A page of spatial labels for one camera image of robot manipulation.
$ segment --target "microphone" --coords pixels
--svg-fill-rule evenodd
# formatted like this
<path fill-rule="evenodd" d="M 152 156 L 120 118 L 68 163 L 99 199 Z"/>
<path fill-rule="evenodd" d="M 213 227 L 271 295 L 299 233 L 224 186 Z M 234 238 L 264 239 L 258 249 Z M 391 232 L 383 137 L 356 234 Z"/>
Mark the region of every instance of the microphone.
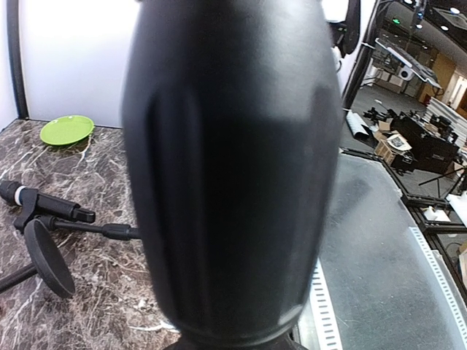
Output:
<path fill-rule="evenodd" d="M 20 216 L 13 223 L 21 232 L 35 214 L 49 214 L 72 222 L 96 221 L 94 211 L 81 208 L 78 203 L 47 195 L 36 188 L 26 187 L 16 181 L 0 183 L 0 197 L 10 205 L 23 207 Z"/>

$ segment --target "cardboard box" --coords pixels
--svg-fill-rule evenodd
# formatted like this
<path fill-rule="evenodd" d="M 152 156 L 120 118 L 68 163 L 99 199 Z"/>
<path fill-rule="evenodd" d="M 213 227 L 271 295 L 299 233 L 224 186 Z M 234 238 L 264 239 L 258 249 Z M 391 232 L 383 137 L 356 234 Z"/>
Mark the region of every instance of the cardboard box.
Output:
<path fill-rule="evenodd" d="M 462 243 L 462 245 L 459 247 L 459 253 L 464 253 L 467 250 L 467 242 Z"/>
<path fill-rule="evenodd" d="M 383 134 L 381 131 L 377 131 L 376 133 L 373 133 L 373 136 L 378 141 L 387 139 L 387 136 Z"/>
<path fill-rule="evenodd" d="M 389 133 L 391 131 L 391 123 L 390 122 L 378 122 L 378 129 L 382 133 Z"/>
<path fill-rule="evenodd" d="M 393 149 L 386 140 L 381 140 L 378 143 L 377 148 L 374 150 L 374 154 L 380 156 L 388 165 L 393 163 L 396 155 L 402 155 L 404 152 L 400 152 L 396 149 Z"/>

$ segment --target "black metal frame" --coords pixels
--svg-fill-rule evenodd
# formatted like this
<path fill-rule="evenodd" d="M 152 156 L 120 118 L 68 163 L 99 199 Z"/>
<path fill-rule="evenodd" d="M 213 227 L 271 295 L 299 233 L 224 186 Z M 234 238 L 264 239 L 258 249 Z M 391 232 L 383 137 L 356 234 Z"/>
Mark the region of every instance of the black metal frame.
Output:
<path fill-rule="evenodd" d="M 441 234 L 450 234 L 450 233 L 467 233 L 467 227 L 461 224 L 456 224 L 454 222 L 437 222 L 430 221 L 425 218 L 423 215 L 422 208 L 427 206 L 433 206 L 440 209 L 452 209 L 449 202 L 443 198 L 434 198 L 430 196 L 422 195 L 413 195 L 405 188 L 401 180 L 397 177 L 395 171 L 379 156 L 374 155 L 370 152 L 362 152 L 356 149 L 347 149 L 342 148 L 342 153 L 345 155 L 351 155 L 354 157 L 360 157 L 367 160 L 373 160 L 381 163 L 386 171 L 389 173 L 395 184 L 399 187 L 402 192 L 401 200 L 404 205 L 407 207 L 407 210 L 413 217 L 415 223 L 422 232 L 425 240 L 427 241 L 430 249 L 437 250 L 443 257 L 444 263 L 446 264 L 449 272 L 451 273 L 452 279 L 456 287 L 459 290 L 459 293 L 464 300 L 464 303 L 467 305 L 467 287 L 463 283 L 462 276 L 459 274 L 459 271 L 455 264 L 451 261 L 451 258 L 447 254 L 446 249 L 444 248 L 442 242 L 439 240 L 438 235 Z"/>
<path fill-rule="evenodd" d="M 388 1 L 377 0 L 373 8 L 373 12 L 371 13 L 368 28 L 363 35 L 364 44 L 360 46 L 354 68 L 350 73 L 344 92 L 342 93 L 342 108 L 344 110 L 344 115 L 347 114 L 347 110 L 352 106 L 362 84 L 363 78 L 365 77 L 365 72 L 370 64 L 373 52 L 372 47 L 375 45 L 379 28 L 382 26 L 382 19 L 385 17 L 387 6 L 389 6 Z"/>
<path fill-rule="evenodd" d="M 18 118 L 29 119 L 26 91 L 24 88 L 23 65 L 21 63 L 19 0 L 7 0 L 7 36 L 9 69 L 12 76 Z"/>

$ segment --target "tripod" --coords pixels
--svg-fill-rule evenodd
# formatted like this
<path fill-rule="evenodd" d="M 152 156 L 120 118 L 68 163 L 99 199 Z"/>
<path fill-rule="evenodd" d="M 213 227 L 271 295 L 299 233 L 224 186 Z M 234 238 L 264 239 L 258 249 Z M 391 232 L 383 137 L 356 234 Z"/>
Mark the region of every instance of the tripod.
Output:
<path fill-rule="evenodd" d="M 419 186 L 423 186 L 424 184 L 429 184 L 433 181 L 436 181 L 436 186 L 437 186 L 437 189 L 438 189 L 438 198 L 441 198 L 441 190 L 439 188 L 439 180 L 440 179 L 443 179 L 444 177 L 448 177 L 449 175 L 452 175 L 452 174 L 455 174 L 459 171 L 463 171 L 463 170 L 466 170 L 467 169 L 467 166 L 463 166 L 462 168 L 459 168 L 459 169 L 455 169 L 453 171 L 450 171 L 449 173 L 446 173 L 446 174 L 443 174 L 443 175 L 440 175 L 440 176 L 437 176 L 437 177 L 434 177 L 432 179 L 429 179 L 427 181 L 424 181 L 424 182 L 421 182 L 419 183 L 418 185 Z M 451 186 L 451 188 L 448 189 L 448 191 L 446 191 L 444 194 L 443 194 L 443 197 L 446 198 L 447 195 L 449 195 L 458 185 L 459 183 L 462 181 L 464 182 L 464 179 L 466 178 L 466 174 L 463 173 L 461 174 L 460 176 L 458 176 L 458 178 L 456 179 L 455 183 L 453 184 L 453 186 Z"/>

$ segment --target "floor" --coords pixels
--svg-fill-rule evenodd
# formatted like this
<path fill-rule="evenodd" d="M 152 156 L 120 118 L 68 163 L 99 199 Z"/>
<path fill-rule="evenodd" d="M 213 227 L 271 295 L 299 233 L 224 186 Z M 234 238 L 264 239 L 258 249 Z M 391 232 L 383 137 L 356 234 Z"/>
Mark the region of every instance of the floor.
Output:
<path fill-rule="evenodd" d="M 0 181 L 16 180 L 76 201 L 97 213 L 97 224 L 134 226 L 122 131 L 96 128 L 90 139 L 58 149 L 39 140 L 43 125 L 18 120 L 0 134 Z M 31 262 L 12 226 L 18 212 L 0 200 L 0 276 Z M 0 295 L 0 349 L 153 350 L 178 339 L 166 329 L 150 330 L 164 318 L 140 241 L 65 231 L 53 238 L 76 295 L 62 300 L 38 277 Z"/>
<path fill-rule="evenodd" d="M 385 109 L 381 105 L 375 103 L 375 99 L 380 100 L 388 109 L 393 109 L 396 113 L 408 110 L 425 111 L 425 106 L 420 102 L 409 98 L 407 96 L 393 93 L 392 91 L 386 90 L 378 86 L 365 86 L 357 94 L 354 104 L 352 105 L 352 111 L 363 116 L 363 113 L 369 110 L 371 107 L 375 107 L 377 111 L 384 112 Z M 368 125 L 371 124 L 370 120 L 364 118 Z M 346 148 L 358 149 L 365 152 L 373 152 L 374 149 L 360 141 L 353 138 L 350 133 L 347 124 L 344 123 L 341 132 L 341 146 Z M 399 176 L 400 180 L 406 187 L 406 189 L 419 195 L 430 195 L 433 197 L 438 196 L 438 187 L 436 182 L 424 184 L 420 186 L 419 183 L 427 181 L 429 179 L 437 177 L 438 174 L 433 174 L 427 171 L 415 170 L 413 173 L 407 173 L 403 176 Z M 441 194 L 447 193 L 452 187 L 454 180 L 443 178 L 439 180 L 439 188 Z M 451 213 L 449 216 L 453 222 L 459 222 L 459 218 L 455 213 Z M 446 235 L 439 235 L 441 242 L 444 246 L 448 246 L 447 251 L 451 257 L 455 260 L 457 258 L 457 248 L 461 243 L 467 241 L 467 234 L 458 235 L 455 238 L 449 238 Z"/>

